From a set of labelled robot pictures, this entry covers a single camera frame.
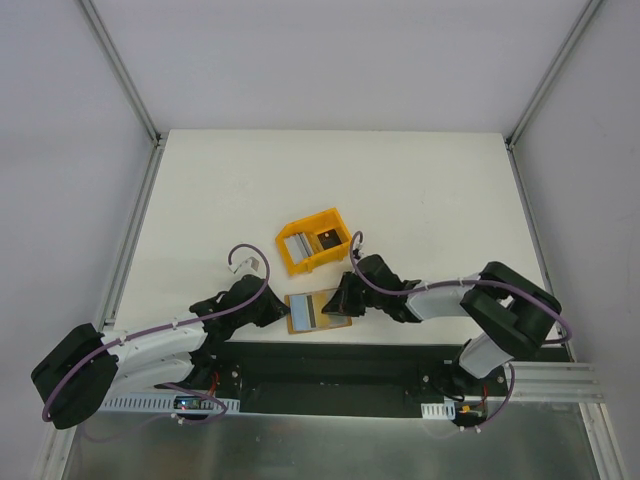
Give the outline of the yellow plastic bin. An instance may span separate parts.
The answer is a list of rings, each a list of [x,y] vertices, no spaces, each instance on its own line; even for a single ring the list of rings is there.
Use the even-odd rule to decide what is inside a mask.
[[[316,234],[329,229],[337,229],[344,243],[339,247],[318,253],[316,251]],[[293,264],[284,243],[285,238],[296,233],[305,233],[314,251],[310,258],[298,265]],[[288,275],[296,276],[311,273],[314,269],[328,263],[342,261],[348,255],[351,238],[352,236],[339,211],[336,208],[331,208],[285,225],[276,236],[275,243]]]

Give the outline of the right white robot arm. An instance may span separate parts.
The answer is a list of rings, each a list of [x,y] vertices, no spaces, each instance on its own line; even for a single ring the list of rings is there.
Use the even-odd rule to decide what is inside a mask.
[[[533,356],[562,311],[554,296],[498,261],[460,280],[427,284],[400,279],[378,254],[358,259],[342,275],[322,312],[359,317],[368,308],[399,323],[471,318],[481,334],[467,342],[450,369],[452,387],[466,395],[481,388],[495,368]]]

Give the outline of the beige magnetic stripe card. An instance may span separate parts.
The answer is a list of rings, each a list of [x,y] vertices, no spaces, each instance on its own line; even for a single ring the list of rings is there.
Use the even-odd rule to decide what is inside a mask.
[[[319,330],[328,325],[328,320],[316,305],[318,294],[298,294],[289,297],[291,331],[303,333]]]

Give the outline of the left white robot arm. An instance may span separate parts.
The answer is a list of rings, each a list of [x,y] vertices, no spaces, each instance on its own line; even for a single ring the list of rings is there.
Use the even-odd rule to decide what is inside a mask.
[[[202,388],[217,347],[246,325],[266,327],[289,312],[264,279],[246,274],[167,324],[109,332],[81,324],[31,373],[42,418],[64,430],[89,419],[104,401],[138,388],[180,382]]]

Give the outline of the orange leather card holder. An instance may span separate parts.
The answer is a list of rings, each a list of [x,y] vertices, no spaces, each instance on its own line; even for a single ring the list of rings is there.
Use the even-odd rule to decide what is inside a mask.
[[[288,333],[298,335],[351,327],[353,321],[350,317],[327,314],[322,311],[335,293],[335,289],[325,289],[286,295],[285,304],[289,308]]]

